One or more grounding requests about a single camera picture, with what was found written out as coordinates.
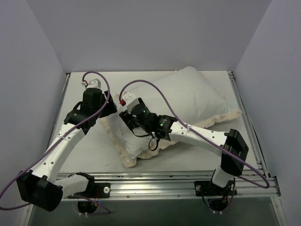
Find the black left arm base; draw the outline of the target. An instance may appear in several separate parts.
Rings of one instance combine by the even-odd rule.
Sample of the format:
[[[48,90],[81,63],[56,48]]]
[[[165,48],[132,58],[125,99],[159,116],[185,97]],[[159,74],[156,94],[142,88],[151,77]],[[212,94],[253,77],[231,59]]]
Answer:
[[[96,183],[95,178],[87,173],[78,172],[71,174],[68,177],[82,176],[88,180],[85,191],[77,192],[70,195],[68,198],[81,198],[85,201],[77,202],[77,211],[79,215],[109,215],[112,212],[105,206],[100,205],[102,198],[109,198],[111,192],[111,184],[107,182]]]

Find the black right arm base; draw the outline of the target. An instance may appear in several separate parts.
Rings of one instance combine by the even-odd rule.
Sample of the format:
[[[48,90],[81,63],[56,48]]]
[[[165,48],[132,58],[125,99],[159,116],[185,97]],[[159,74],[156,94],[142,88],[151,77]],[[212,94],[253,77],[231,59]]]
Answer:
[[[236,180],[228,181],[224,188],[212,183],[210,180],[195,181],[195,195],[201,197],[203,203],[213,213],[222,214],[237,195]]]

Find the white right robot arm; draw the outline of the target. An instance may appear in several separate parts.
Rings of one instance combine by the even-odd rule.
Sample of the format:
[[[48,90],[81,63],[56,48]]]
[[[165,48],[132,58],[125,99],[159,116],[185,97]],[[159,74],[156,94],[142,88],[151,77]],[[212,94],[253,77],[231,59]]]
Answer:
[[[130,130],[140,128],[146,137],[155,140],[155,146],[161,140],[183,142],[202,147],[221,158],[220,166],[214,171],[209,189],[214,194],[220,194],[233,176],[242,175],[244,162],[249,148],[239,131],[218,132],[181,123],[168,115],[151,113],[139,97],[124,97],[121,105],[126,110],[119,116]]]

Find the grey and cream pillowcase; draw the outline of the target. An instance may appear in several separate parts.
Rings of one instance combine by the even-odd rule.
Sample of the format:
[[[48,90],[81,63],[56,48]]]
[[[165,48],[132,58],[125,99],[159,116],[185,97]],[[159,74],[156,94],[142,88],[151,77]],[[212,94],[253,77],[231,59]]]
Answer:
[[[152,80],[159,88],[156,91],[149,84],[141,83],[135,88],[128,88],[132,94],[141,97],[148,109],[157,115],[173,116],[201,128],[208,128],[215,123],[231,121],[241,116],[242,111],[232,106],[207,81],[202,73],[193,67],[172,72],[162,78]],[[160,150],[174,145],[174,142],[161,140],[157,150],[156,142],[150,137],[136,137],[119,117],[125,110],[117,106],[117,113],[105,117],[101,124],[109,133],[126,168],[136,165],[137,159],[150,159]],[[134,129],[136,135],[144,135],[142,129]]]

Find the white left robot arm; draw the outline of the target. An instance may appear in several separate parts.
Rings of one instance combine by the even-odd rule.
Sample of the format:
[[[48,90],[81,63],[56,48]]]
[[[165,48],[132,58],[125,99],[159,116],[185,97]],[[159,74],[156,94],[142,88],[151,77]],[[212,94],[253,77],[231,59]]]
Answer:
[[[76,144],[96,124],[97,119],[116,113],[110,92],[99,88],[87,88],[82,101],[66,115],[58,135],[43,158],[16,180],[22,200],[49,212],[65,197],[96,193],[95,178],[78,172],[66,179],[57,175]]]

